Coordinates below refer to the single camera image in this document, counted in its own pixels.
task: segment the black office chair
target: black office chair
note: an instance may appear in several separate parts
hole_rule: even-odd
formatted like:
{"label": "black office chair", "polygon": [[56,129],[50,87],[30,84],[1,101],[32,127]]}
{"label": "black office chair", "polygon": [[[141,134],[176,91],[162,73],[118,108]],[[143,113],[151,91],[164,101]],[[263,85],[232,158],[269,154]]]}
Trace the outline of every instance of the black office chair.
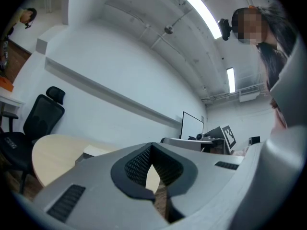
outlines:
{"label": "black office chair", "polygon": [[11,165],[3,168],[7,170],[22,171],[22,179],[19,192],[24,191],[26,176],[33,174],[32,149],[35,142],[43,136],[49,135],[55,124],[64,115],[63,104],[65,92],[57,87],[50,87],[46,96],[40,94],[24,123],[24,133],[13,132],[13,120],[18,116],[9,112],[2,112],[3,117],[9,118],[7,133],[0,134],[0,150]]}

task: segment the woman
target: woman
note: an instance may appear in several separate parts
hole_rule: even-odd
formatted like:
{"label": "woman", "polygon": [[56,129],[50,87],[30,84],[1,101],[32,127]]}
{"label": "woman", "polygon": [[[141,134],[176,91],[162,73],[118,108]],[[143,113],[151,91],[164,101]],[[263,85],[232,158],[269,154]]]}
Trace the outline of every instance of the woman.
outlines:
{"label": "woman", "polygon": [[[234,12],[232,27],[229,26],[228,20],[224,19],[218,24],[224,40],[228,40],[232,30],[241,43],[257,47],[266,71],[266,87],[270,91],[292,53],[298,34],[283,7],[277,4],[268,8],[250,5]],[[286,123],[274,99],[271,106],[275,112],[275,126],[272,129],[274,133],[285,129]]]}

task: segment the orange object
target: orange object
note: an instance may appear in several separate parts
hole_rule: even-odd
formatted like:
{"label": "orange object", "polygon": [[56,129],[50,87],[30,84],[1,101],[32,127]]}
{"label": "orange object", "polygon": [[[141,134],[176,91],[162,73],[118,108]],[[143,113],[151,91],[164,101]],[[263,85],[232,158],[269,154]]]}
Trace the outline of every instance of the orange object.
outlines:
{"label": "orange object", "polygon": [[13,84],[11,83],[10,80],[8,80],[5,77],[0,77],[0,87],[12,92],[13,91]]}

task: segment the security camera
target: security camera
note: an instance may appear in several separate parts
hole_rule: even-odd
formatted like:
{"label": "security camera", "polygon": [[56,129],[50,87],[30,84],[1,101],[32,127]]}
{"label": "security camera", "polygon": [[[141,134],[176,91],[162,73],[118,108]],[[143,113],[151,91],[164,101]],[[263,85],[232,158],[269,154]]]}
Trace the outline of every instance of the security camera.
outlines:
{"label": "security camera", "polygon": [[171,25],[167,25],[167,26],[164,28],[164,31],[165,31],[167,34],[173,34],[174,28],[173,28]]}

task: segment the office chair headrest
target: office chair headrest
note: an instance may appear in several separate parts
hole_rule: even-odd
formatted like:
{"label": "office chair headrest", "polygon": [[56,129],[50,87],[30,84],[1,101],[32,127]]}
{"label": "office chair headrest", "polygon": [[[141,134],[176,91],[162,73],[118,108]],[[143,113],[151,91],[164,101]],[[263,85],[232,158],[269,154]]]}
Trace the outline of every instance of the office chair headrest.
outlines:
{"label": "office chair headrest", "polygon": [[64,95],[65,95],[65,92],[63,90],[61,90],[61,89],[59,89],[55,86],[52,86],[49,89],[47,89],[46,95],[48,97],[50,97],[52,100],[54,100],[55,102],[63,105],[63,99],[64,99]]}

